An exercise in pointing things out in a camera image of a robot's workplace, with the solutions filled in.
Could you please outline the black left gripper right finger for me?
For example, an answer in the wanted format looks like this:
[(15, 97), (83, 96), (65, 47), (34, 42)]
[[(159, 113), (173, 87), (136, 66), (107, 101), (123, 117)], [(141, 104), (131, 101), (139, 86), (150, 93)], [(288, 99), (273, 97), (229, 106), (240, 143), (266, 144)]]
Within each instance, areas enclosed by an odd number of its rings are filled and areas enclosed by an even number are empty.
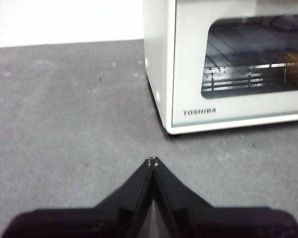
[(153, 160), (158, 213), (172, 238), (298, 238), (288, 212), (269, 207), (215, 207)]

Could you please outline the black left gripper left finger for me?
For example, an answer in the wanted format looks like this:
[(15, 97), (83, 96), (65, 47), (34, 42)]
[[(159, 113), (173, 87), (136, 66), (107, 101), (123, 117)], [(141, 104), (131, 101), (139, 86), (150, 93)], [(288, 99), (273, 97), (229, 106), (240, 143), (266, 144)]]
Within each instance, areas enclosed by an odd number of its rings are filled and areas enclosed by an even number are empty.
[(4, 238), (135, 238), (151, 206), (153, 158), (90, 208), (38, 209), (14, 217)]

